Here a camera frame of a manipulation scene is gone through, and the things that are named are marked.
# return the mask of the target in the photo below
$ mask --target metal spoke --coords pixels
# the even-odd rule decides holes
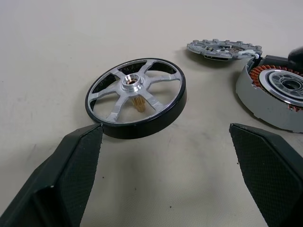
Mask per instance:
[[[155,96],[153,96],[151,93],[149,93],[148,91],[143,91],[141,93],[142,97],[146,99],[146,101],[152,106],[152,108],[157,111],[160,112],[161,110],[163,110],[165,108],[165,105],[163,105],[162,103],[160,103]]]
[[[119,77],[120,79],[126,77],[126,75],[123,72],[119,71],[118,69],[113,69],[110,71],[110,73],[114,74],[115,76]]]
[[[109,122],[116,122],[119,116],[119,113],[121,111],[122,106],[127,101],[128,96],[120,96],[118,101],[115,103],[115,106],[112,110],[112,112],[107,117],[107,121]]]
[[[146,73],[146,71],[156,62],[156,60],[148,60],[146,62],[145,65],[143,65],[140,70],[139,70],[139,73]]]
[[[109,86],[99,92],[96,92],[96,93],[92,93],[89,95],[89,101],[94,101],[96,99],[100,99],[104,96],[107,96],[107,95],[110,95],[112,93],[115,93],[116,92],[116,86]]]
[[[180,78],[177,77],[176,73],[150,78],[151,84],[159,83],[159,82],[162,82],[162,81],[173,81],[173,80],[180,80]]]

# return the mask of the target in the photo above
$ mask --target black plastic part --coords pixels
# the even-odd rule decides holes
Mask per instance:
[[[66,135],[0,218],[1,227],[79,227],[94,183],[102,126]]]
[[[295,67],[303,70],[303,47],[292,50],[288,55],[288,61]]]
[[[280,136],[231,124],[244,182],[269,227],[303,226],[303,158]]]
[[[275,65],[275,66],[286,67],[294,71],[302,72],[302,68],[298,67],[298,64],[295,65],[291,63],[287,58],[282,58],[272,55],[266,55],[266,57],[262,58],[262,60],[259,62],[258,65]]]
[[[146,59],[148,59],[148,58],[136,59],[135,61],[146,60]],[[181,90],[180,90],[179,94],[177,95],[176,99],[174,100],[174,102],[172,103],[172,105],[170,106],[170,108],[166,109],[165,111],[162,111],[161,113],[159,113],[149,119],[142,120],[142,121],[139,121],[136,123],[128,123],[128,124],[112,124],[112,123],[107,123],[107,122],[101,121],[100,119],[96,118],[89,111],[89,108],[88,108],[88,95],[89,95],[89,92],[92,89],[93,85],[96,82],[94,82],[93,85],[90,87],[90,89],[86,95],[86,99],[85,99],[86,112],[88,113],[88,115],[90,116],[90,118],[93,121],[103,124],[104,134],[106,134],[110,137],[114,137],[114,138],[118,138],[118,139],[127,139],[127,140],[149,136],[149,135],[152,135],[154,133],[161,131],[162,129],[165,129],[167,126],[169,126],[171,123],[173,123],[179,117],[179,115],[182,113],[182,111],[185,107],[186,101],[187,101],[186,81],[185,81],[184,73],[177,65],[175,65],[174,63],[172,63],[170,61],[167,61],[164,59],[157,59],[157,60],[166,61],[167,63],[175,66],[180,71],[183,82],[182,82]],[[124,70],[127,74],[130,74],[130,73],[137,72],[140,69],[140,67],[134,68],[134,67],[132,67],[132,65],[130,65],[130,66],[127,66],[127,68]],[[174,73],[174,70],[171,67],[168,67],[165,64],[158,64],[158,63],[155,63],[149,70],[158,70],[158,71],[163,71],[163,72],[167,72],[170,74]]]

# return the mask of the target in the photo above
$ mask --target wheel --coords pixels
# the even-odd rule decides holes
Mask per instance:
[[[165,75],[149,77],[147,71],[161,71]],[[149,92],[152,84],[180,81],[178,93],[168,103],[162,104]],[[119,98],[107,117],[94,112],[98,99],[117,93]],[[145,110],[145,101],[154,113],[138,121],[121,122],[119,115],[128,99],[139,112]],[[149,136],[169,126],[184,109],[187,100],[186,81],[182,70],[172,62],[163,59],[146,58],[122,63],[100,76],[90,87],[85,108],[92,120],[103,124],[104,133],[119,139],[136,139]]]

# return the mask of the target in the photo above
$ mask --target central hub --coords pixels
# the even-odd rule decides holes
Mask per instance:
[[[141,89],[143,80],[137,74],[129,74],[122,79],[122,88],[127,92],[136,92]]]

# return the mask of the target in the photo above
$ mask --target silver metal disc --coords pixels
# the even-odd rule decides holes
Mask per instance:
[[[262,87],[285,103],[303,106],[303,77],[285,71],[269,69],[259,75]]]

